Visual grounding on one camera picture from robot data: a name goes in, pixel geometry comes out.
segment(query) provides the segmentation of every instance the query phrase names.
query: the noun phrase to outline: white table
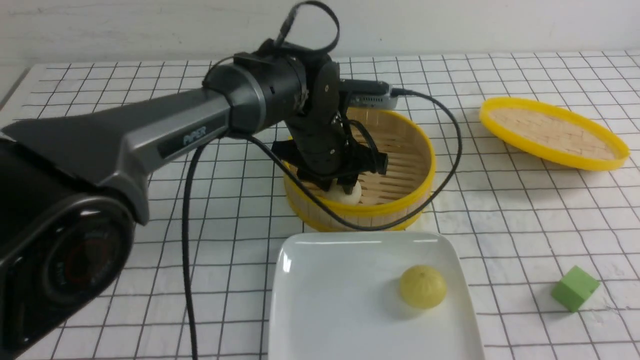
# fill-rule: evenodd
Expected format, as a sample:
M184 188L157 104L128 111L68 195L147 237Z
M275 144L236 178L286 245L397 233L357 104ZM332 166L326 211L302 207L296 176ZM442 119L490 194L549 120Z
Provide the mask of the white table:
M488 359L639 359L640 51L347 58L342 76L430 93L463 123L454 181L412 229L445 234L461 258ZM200 86L210 61L38 65L0 124L72 115ZM632 149L614 172L541 161L494 138L477 111L511 95L562 106L609 127ZM431 104L397 110L436 149L439 183L454 129ZM280 125L260 137L286 139ZM189 354L180 274L185 158L150 179L152 220L136 231L120 278L23 359L161 358ZM194 184L193 290L203 359L265 359L271 283L286 237L310 231L289 209L281 173L254 146L209 145ZM573 265L600 279L577 314L550 297Z

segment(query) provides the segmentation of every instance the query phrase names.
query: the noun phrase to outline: white plate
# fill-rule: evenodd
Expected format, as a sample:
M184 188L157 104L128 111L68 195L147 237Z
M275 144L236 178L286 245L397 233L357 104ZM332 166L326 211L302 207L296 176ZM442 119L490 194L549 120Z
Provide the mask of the white plate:
M420 311L398 295L413 265L437 268L444 301ZM484 359L467 283L439 234L312 233L282 245L269 320L271 360Z

